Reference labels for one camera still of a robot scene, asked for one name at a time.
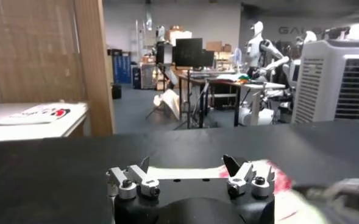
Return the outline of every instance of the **wall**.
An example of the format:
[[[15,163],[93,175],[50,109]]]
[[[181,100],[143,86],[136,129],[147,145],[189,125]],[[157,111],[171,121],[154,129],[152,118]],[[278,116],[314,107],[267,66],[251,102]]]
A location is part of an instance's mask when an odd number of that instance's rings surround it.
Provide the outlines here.
[[[312,30],[316,34],[331,27],[348,26],[359,23],[359,21],[347,19],[330,19],[330,18],[295,18],[295,17],[261,17],[259,19],[264,26],[263,38],[272,41],[295,41],[297,36],[302,32]],[[251,39],[250,30],[253,21],[246,19],[243,15],[240,24],[240,48]]]
[[[237,47],[240,31],[240,3],[236,4],[152,4],[153,27],[168,29],[171,25],[182,25],[195,38],[206,41],[221,40]],[[135,21],[145,20],[144,4],[104,5],[107,43],[125,51],[132,50],[135,41]]]

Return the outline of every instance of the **desk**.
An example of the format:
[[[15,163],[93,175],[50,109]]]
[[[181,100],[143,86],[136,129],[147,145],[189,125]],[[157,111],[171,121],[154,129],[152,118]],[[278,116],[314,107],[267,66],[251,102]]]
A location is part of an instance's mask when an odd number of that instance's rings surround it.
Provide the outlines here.
[[[297,185],[359,178],[359,122],[213,128],[0,142],[0,224],[109,223],[105,171],[211,168],[223,154],[270,159]]]
[[[20,113],[39,103],[0,103],[0,118]],[[0,141],[42,139],[69,136],[86,118],[87,104],[50,124],[0,126]]]
[[[179,78],[179,119],[182,120],[182,80],[188,80],[187,75],[180,74],[178,75]],[[241,95],[241,88],[246,87],[248,88],[248,91],[246,93],[246,96],[250,93],[251,90],[262,90],[265,89],[285,89],[285,85],[278,84],[278,83],[269,83],[267,82],[265,86],[263,85],[256,85],[256,84],[240,84],[236,82],[230,82],[226,80],[220,80],[215,78],[204,78],[204,79],[194,79],[190,78],[190,82],[194,83],[196,85],[203,85],[206,82],[210,84],[224,84],[224,85],[230,85],[236,88],[236,100],[235,100],[235,115],[233,120],[233,126],[237,127],[239,125],[239,110],[240,110],[240,95]],[[208,91],[204,93],[205,95],[201,95],[200,99],[200,110],[199,110],[199,128],[202,128],[204,126],[204,116],[207,115],[208,110]]]

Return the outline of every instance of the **wooden post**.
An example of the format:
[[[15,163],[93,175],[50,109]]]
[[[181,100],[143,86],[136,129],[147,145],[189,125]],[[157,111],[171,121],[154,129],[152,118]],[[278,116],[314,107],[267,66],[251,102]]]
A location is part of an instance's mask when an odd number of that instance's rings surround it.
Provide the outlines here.
[[[112,135],[113,101],[106,76],[106,41],[102,0],[74,0],[77,35],[90,105],[91,134]]]

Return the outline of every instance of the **black tabletop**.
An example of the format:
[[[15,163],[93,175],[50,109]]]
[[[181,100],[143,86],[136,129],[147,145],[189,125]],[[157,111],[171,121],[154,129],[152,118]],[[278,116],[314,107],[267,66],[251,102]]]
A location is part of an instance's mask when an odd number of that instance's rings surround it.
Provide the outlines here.
[[[108,223],[105,171],[270,159],[297,184],[359,178],[359,123],[321,122],[0,142],[0,223]]]

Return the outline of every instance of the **vent grille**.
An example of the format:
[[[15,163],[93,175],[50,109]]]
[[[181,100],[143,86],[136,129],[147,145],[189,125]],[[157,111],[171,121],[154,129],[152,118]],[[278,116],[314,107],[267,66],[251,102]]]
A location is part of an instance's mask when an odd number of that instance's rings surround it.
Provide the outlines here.
[[[347,59],[335,119],[359,120],[359,59]]]
[[[295,107],[297,107],[296,123],[308,123],[313,121],[323,62],[324,59],[320,58],[304,59],[300,90],[297,93],[298,103],[295,105]]]

